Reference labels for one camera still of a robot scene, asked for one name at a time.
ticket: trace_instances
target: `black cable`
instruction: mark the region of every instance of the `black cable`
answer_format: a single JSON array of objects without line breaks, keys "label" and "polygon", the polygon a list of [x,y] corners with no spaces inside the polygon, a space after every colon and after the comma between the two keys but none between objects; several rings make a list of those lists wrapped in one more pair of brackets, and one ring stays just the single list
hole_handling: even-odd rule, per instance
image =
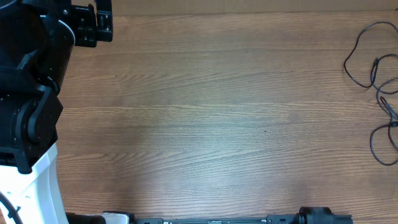
[{"label": "black cable", "polygon": [[393,82],[394,80],[398,80],[398,77],[386,81],[386,82],[383,83],[380,87],[377,87],[377,85],[375,84],[375,81],[376,81],[377,69],[379,68],[379,63],[380,63],[380,61],[381,61],[382,59],[386,58],[386,57],[395,57],[395,58],[398,58],[398,55],[397,55],[397,54],[387,54],[387,55],[382,56],[381,58],[376,58],[376,59],[374,60],[373,66],[372,66],[372,70],[371,70],[371,75],[370,75],[370,81],[371,81],[371,83],[370,83],[369,85],[363,85],[362,83],[358,82],[358,81],[348,72],[348,70],[347,70],[347,68],[346,68],[346,63],[347,63],[348,59],[352,56],[352,54],[354,53],[354,51],[356,50],[356,48],[357,48],[357,46],[358,46],[358,43],[359,43],[359,39],[361,38],[361,35],[362,35],[365,31],[367,31],[370,27],[372,27],[372,26],[374,26],[374,25],[376,25],[376,24],[389,24],[389,25],[392,26],[392,27],[396,30],[396,32],[398,33],[398,28],[397,28],[394,24],[392,24],[392,23],[390,23],[390,22],[384,22],[384,21],[375,22],[375,23],[373,23],[373,24],[371,24],[371,25],[365,27],[365,29],[363,29],[363,30],[359,33],[358,38],[356,39],[356,43],[355,43],[354,49],[351,51],[351,53],[348,55],[348,57],[347,57],[346,60],[344,61],[343,66],[344,66],[344,70],[346,71],[347,75],[348,75],[356,84],[358,84],[359,86],[361,86],[361,87],[363,87],[363,88],[370,88],[370,87],[373,86],[373,87],[377,90],[377,93],[376,93],[377,103],[379,104],[380,108],[383,109],[384,112],[386,112],[386,113],[390,116],[390,122],[389,122],[389,124],[382,125],[382,126],[376,128],[375,130],[372,131],[371,137],[370,137],[370,148],[371,148],[372,155],[374,156],[374,158],[375,158],[380,164],[385,165],[385,166],[392,166],[392,165],[398,163],[398,159],[395,160],[394,162],[391,162],[391,163],[385,163],[385,162],[381,161],[381,160],[377,157],[377,155],[376,155],[376,153],[374,152],[374,149],[373,149],[373,136],[374,136],[374,133],[376,133],[376,131],[378,131],[378,130],[380,130],[380,129],[382,129],[382,128],[388,128],[388,138],[389,138],[389,140],[390,140],[390,143],[395,147],[395,149],[398,150],[398,146],[397,146],[397,144],[395,143],[395,141],[393,140],[393,138],[392,138],[392,136],[391,136],[391,128],[392,128],[392,127],[397,127],[397,126],[398,126],[398,121],[394,121],[394,119],[398,119],[398,114],[394,111],[394,109],[392,108],[392,106],[387,102],[387,100],[386,100],[383,96],[379,96],[380,93],[387,94],[387,95],[393,95],[393,94],[398,93],[398,90],[396,90],[396,91],[383,91],[383,90],[381,90],[384,86],[386,86],[386,85],[389,84],[390,82]]},{"label": "black cable", "polygon": [[23,224],[21,218],[19,217],[18,211],[21,209],[20,207],[17,207],[17,210],[12,206],[12,203],[8,201],[6,196],[4,196],[0,192],[0,202],[5,206],[5,208],[8,210],[8,218],[14,219],[15,224]]}]

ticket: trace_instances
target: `wooden table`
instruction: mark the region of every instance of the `wooden table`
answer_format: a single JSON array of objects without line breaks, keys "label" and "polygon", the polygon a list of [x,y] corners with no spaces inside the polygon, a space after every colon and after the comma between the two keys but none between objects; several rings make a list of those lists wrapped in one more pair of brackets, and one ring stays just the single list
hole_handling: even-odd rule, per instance
[{"label": "wooden table", "polygon": [[[355,223],[397,223],[398,165],[369,150],[389,117],[342,70],[375,21],[398,24],[398,12],[115,17],[112,43],[73,49],[62,86],[65,210],[198,218],[328,206]],[[398,35],[381,25],[361,40],[348,68],[368,82]],[[397,72],[385,59],[378,84]],[[398,158],[386,131],[375,148]]]}]

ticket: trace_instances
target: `beige wall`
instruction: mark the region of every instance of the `beige wall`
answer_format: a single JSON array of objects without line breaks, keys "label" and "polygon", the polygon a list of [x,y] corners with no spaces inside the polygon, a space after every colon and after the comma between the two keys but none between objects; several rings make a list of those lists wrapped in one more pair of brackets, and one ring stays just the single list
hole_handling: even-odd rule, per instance
[{"label": "beige wall", "polygon": [[[92,0],[72,0],[86,6]],[[398,0],[113,0],[115,16],[393,10]]]}]

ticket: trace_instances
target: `black wire on white panel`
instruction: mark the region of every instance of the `black wire on white panel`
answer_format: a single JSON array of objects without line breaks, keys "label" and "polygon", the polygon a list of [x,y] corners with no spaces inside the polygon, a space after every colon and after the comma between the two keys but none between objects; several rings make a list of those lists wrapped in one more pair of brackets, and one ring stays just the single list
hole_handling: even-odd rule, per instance
[{"label": "black wire on white panel", "polygon": [[354,53],[354,51],[356,50],[356,47],[358,46],[359,39],[361,38],[361,35],[362,35],[364,32],[366,32],[370,27],[375,26],[376,24],[388,24],[388,25],[392,26],[392,27],[396,30],[396,32],[398,33],[398,28],[397,28],[394,24],[392,24],[391,22],[384,22],[384,21],[375,22],[375,23],[373,23],[373,24],[368,25],[367,27],[365,27],[365,29],[363,29],[363,30],[359,33],[358,38],[356,39],[356,43],[355,43],[354,49],[351,51],[351,53],[348,55],[348,57],[347,57],[346,60],[344,61],[344,70],[346,71],[347,75],[348,75],[356,84],[358,84],[359,86],[361,86],[361,87],[363,87],[363,88],[371,88],[371,87],[373,86],[373,87],[377,90],[377,92],[376,92],[377,103],[379,104],[379,106],[381,107],[381,109],[383,109],[384,112],[386,112],[386,113],[390,116],[390,122],[389,122],[388,124],[384,124],[384,125],[382,125],[382,126],[376,128],[375,130],[372,131],[371,137],[370,137],[370,148],[371,148],[371,152],[372,152],[374,158],[375,158],[378,162],[380,162],[382,165],[385,165],[385,166],[392,166],[392,165],[398,163],[398,159],[395,160],[394,162],[391,162],[391,163],[385,163],[385,162],[383,162],[382,160],[380,160],[380,158],[378,158],[378,156],[376,155],[376,153],[374,152],[374,149],[373,149],[373,136],[374,136],[374,133],[375,133],[376,131],[378,131],[378,130],[380,130],[380,129],[382,129],[382,128],[388,128],[388,138],[389,138],[389,140],[390,140],[390,143],[395,147],[395,149],[398,150],[398,146],[397,146],[397,144],[395,143],[395,141],[393,140],[393,138],[392,138],[392,136],[391,136],[391,128],[397,127],[397,126],[398,126],[398,121],[394,121],[394,120],[398,120],[398,114],[395,112],[395,110],[392,108],[392,106],[387,102],[387,100],[386,100],[383,96],[380,96],[380,93],[387,94],[387,95],[393,95],[393,94],[398,93],[398,90],[396,90],[396,91],[384,91],[384,90],[382,90],[382,88],[385,87],[386,85],[388,85],[389,83],[392,83],[393,81],[396,81],[396,80],[398,81],[398,77],[392,78],[392,79],[386,81],[386,82],[383,83],[381,86],[377,86],[376,83],[375,83],[375,81],[376,81],[377,69],[379,68],[379,63],[380,63],[380,61],[381,61],[382,59],[386,58],[386,57],[395,57],[395,58],[398,58],[398,55],[397,55],[397,54],[387,54],[387,55],[384,55],[384,56],[382,56],[382,57],[380,57],[380,58],[376,58],[376,59],[374,60],[374,62],[373,62],[373,67],[372,67],[371,74],[370,74],[370,84],[362,84],[362,83],[358,82],[358,81],[348,72],[348,70],[347,70],[347,68],[346,68],[346,63],[347,63],[348,59],[352,56],[352,54]]}]

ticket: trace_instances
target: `tangled cable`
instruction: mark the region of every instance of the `tangled cable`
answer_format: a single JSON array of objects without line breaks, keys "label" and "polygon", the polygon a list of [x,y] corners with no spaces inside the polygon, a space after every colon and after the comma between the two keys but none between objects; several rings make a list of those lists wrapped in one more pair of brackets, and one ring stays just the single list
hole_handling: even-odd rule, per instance
[{"label": "tangled cable", "polygon": [[390,142],[391,142],[391,144],[395,147],[395,149],[398,150],[398,146],[397,146],[397,144],[395,143],[395,141],[393,140],[393,138],[392,138],[392,136],[391,136],[391,128],[397,127],[397,126],[398,126],[398,121],[394,121],[395,119],[398,119],[398,114],[394,111],[394,109],[392,108],[392,106],[387,102],[387,100],[386,100],[383,96],[379,96],[380,93],[387,94],[387,95],[393,95],[393,94],[398,93],[398,90],[396,90],[396,91],[383,91],[383,90],[381,90],[384,86],[386,86],[387,84],[393,82],[394,80],[397,80],[397,81],[398,81],[398,77],[386,81],[385,83],[383,83],[383,84],[382,84],[381,86],[379,86],[379,87],[375,84],[375,81],[376,81],[377,69],[379,68],[379,63],[380,63],[380,61],[381,61],[382,59],[386,58],[386,57],[396,57],[396,58],[398,58],[398,55],[397,55],[397,54],[387,54],[387,55],[382,56],[381,58],[376,58],[376,59],[374,60],[374,62],[373,62],[373,66],[372,66],[372,70],[371,70],[371,75],[370,75],[371,83],[368,84],[368,85],[363,85],[362,83],[358,82],[351,74],[349,74],[349,72],[347,71],[347,68],[346,68],[346,63],[347,63],[348,59],[352,56],[352,54],[354,53],[354,51],[356,50],[356,47],[358,46],[359,39],[361,38],[362,34],[363,34],[364,32],[366,32],[370,27],[372,27],[372,26],[374,26],[374,25],[376,25],[376,24],[389,24],[389,25],[392,26],[392,27],[396,30],[396,32],[398,33],[398,28],[397,28],[394,24],[392,24],[391,22],[381,21],[381,22],[375,22],[375,23],[373,23],[373,24],[371,24],[371,25],[368,25],[367,27],[365,27],[365,29],[363,29],[363,30],[361,31],[361,33],[359,33],[358,38],[356,39],[356,43],[355,43],[354,49],[351,51],[351,53],[348,55],[348,57],[347,57],[346,60],[344,61],[344,69],[345,69],[347,75],[348,75],[356,84],[358,84],[359,86],[361,86],[361,87],[363,87],[363,88],[370,88],[370,87],[373,86],[373,87],[377,90],[377,92],[376,92],[377,103],[379,104],[379,106],[381,107],[381,109],[383,109],[384,112],[386,112],[386,113],[390,116],[390,122],[389,122],[388,124],[382,125],[382,126],[376,128],[375,130],[372,131],[371,137],[370,137],[370,148],[371,148],[371,152],[372,152],[374,158],[375,158],[378,162],[380,162],[382,165],[385,165],[385,166],[392,166],[392,165],[398,163],[398,159],[395,160],[394,162],[391,162],[391,163],[385,163],[385,162],[381,161],[381,160],[377,157],[377,155],[376,155],[376,153],[374,152],[374,149],[373,149],[373,136],[374,136],[374,133],[375,133],[376,131],[378,131],[378,130],[380,130],[380,129],[382,129],[382,128],[388,128],[388,138],[390,139]]}]

